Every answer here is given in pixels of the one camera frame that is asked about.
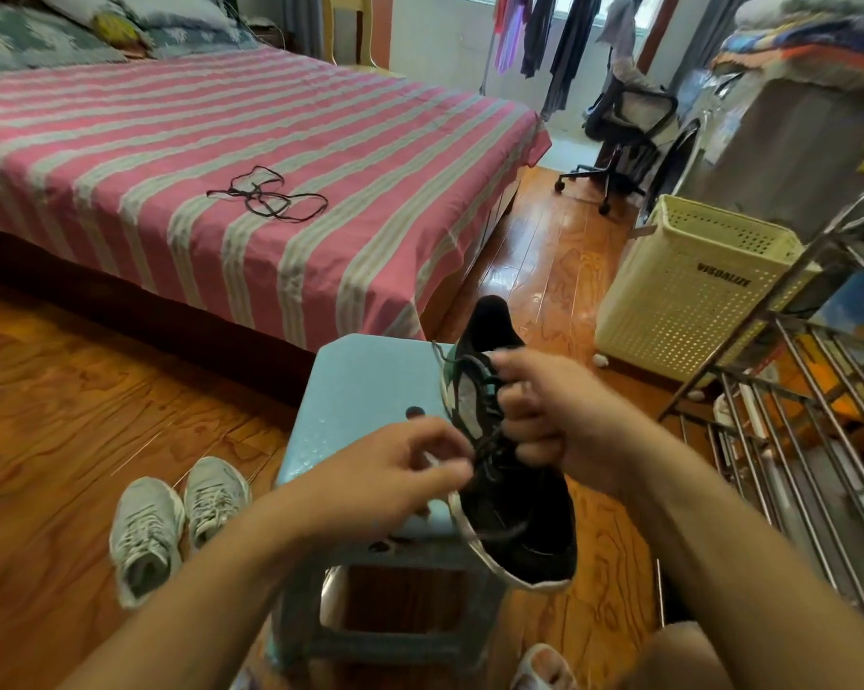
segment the stool leg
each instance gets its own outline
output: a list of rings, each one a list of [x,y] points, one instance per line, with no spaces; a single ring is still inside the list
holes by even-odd
[[[506,584],[489,569],[480,568],[468,573],[471,581],[467,608],[456,630],[461,638],[461,654],[455,664],[459,673],[473,673],[484,661],[486,644],[507,591]]]
[[[320,602],[326,568],[315,559],[302,562],[288,579],[272,613],[275,663],[282,673],[304,661],[320,627]]]

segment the person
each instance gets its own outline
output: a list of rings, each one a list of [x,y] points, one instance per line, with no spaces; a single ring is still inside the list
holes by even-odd
[[[864,690],[864,619],[698,454],[574,360],[493,362],[518,458],[621,500],[697,616],[649,641],[616,687]],[[227,688],[302,556],[392,532],[470,480],[471,452],[435,417],[357,440],[237,515],[60,687]]]

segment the stack of blankets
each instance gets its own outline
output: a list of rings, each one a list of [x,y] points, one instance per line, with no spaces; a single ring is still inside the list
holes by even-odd
[[[864,0],[750,0],[714,65],[864,90]]]

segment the black sneaker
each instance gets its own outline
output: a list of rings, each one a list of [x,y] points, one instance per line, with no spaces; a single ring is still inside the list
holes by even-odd
[[[524,346],[506,301],[477,302],[461,340],[442,368],[451,422],[476,452],[471,482],[449,497],[451,515],[473,551],[515,588],[558,591],[576,573],[576,515],[564,476],[518,461],[502,435],[496,393],[503,385],[489,359],[497,348]]]

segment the pink and white striped sheet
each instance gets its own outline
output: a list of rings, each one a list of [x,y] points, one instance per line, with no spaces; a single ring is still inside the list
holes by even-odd
[[[0,230],[299,347],[421,337],[549,146],[518,103],[272,48],[1,72]],[[206,197],[257,164],[329,208],[293,224]]]

